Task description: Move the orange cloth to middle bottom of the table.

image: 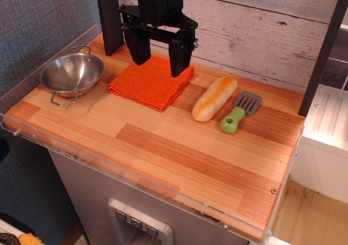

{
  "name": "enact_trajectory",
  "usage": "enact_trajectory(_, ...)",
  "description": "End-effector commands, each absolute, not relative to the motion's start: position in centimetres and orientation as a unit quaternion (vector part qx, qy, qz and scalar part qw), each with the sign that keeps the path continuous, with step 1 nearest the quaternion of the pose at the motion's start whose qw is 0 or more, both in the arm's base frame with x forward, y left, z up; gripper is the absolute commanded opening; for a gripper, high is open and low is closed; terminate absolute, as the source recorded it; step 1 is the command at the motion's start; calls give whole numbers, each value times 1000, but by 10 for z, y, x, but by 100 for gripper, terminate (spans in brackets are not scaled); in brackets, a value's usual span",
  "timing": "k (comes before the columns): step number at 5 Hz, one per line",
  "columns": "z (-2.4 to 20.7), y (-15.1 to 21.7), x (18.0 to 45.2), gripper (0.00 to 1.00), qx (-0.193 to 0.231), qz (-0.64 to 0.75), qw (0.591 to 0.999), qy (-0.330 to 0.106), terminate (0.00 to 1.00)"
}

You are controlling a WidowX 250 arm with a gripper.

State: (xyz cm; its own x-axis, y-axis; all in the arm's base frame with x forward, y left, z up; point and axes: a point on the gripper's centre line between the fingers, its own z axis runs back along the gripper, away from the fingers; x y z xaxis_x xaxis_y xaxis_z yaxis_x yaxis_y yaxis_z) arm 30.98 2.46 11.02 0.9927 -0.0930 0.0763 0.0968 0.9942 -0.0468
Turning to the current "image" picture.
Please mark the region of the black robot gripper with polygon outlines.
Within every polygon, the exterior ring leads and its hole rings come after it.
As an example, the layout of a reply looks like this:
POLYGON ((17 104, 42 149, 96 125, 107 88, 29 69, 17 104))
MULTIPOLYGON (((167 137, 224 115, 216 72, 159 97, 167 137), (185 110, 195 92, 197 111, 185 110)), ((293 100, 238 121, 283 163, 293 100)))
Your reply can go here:
POLYGON ((182 13, 184 0, 138 0, 137 5, 121 5, 122 29, 133 62, 141 66, 151 57, 150 39, 166 43, 161 26, 178 28, 169 43, 171 76, 178 77, 190 65, 192 51, 198 47, 198 24, 182 13))

